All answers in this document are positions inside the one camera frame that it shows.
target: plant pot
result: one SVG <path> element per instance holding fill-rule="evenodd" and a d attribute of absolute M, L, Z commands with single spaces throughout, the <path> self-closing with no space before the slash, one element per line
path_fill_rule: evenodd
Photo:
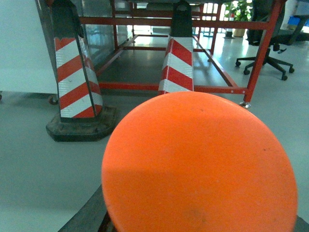
<path fill-rule="evenodd" d="M 245 35 L 246 29 L 235 29 L 233 35 L 235 37 L 243 37 Z"/>

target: white wall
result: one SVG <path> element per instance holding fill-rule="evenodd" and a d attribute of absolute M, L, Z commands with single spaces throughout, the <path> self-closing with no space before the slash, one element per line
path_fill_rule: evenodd
<path fill-rule="evenodd" d="M 0 1 L 0 91 L 57 93 L 34 0 Z"/>

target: chair base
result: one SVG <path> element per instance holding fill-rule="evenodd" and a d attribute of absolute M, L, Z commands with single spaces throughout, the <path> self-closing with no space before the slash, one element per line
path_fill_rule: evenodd
<path fill-rule="evenodd" d="M 294 69 L 293 69 L 293 64 L 291 63 L 288 63 L 288 62 L 285 62 L 283 60 L 279 60 L 279 59 L 276 59 L 276 58 L 273 58 L 273 57 L 270 57 L 269 56 L 269 53 L 270 53 L 270 48 L 267 49 L 267 53 L 265 55 L 265 59 L 264 59 L 264 62 L 263 62 L 263 65 L 265 64 L 270 64 L 272 67 L 274 67 L 275 69 L 279 70 L 280 72 L 282 72 L 282 77 L 281 77 L 281 80 L 285 81 L 288 79 L 288 77 L 286 76 L 286 70 L 284 68 L 282 68 L 280 66 L 281 65 L 287 65 L 287 66 L 290 66 L 290 69 L 289 69 L 289 73 L 293 73 L 294 72 Z M 241 63 L 239 62 L 240 60 L 252 60 L 253 62 L 248 64 L 246 67 L 245 67 L 245 70 L 243 71 L 243 73 L 245 75 L 248 75 L 250 73 L 250 71 L 248 70 L 248 68 L 250 67 L 253 67 L 254 65 L 254 62 L 255 62 L 255 59 L 256 57 L 245 57 L 245 58 L 238 58 L 236 60 L 236 66 L 238 67 Z"/>

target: green leaves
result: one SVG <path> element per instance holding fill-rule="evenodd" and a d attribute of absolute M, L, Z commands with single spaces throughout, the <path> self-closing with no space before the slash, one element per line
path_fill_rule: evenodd
<path fill-rule="evenodd" d="M 232 3 L 225 3 L 225 17 L 230 17 L 230 14 L 234 14 L 235 21 L 250 21 L 252 1 L 239 0 Z"/>

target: blue object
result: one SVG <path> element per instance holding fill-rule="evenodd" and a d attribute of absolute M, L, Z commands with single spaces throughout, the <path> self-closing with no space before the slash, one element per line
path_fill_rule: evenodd
<path fill-rule="evenodd" d="M 300 21 L 300 18 L 291 16 L 289 21 L 288 21 L 288 24 L 289 25 L 298 25 L 299 21 Z M 304 26 L 309 27 L 309 20 L 306 21 Z"/>

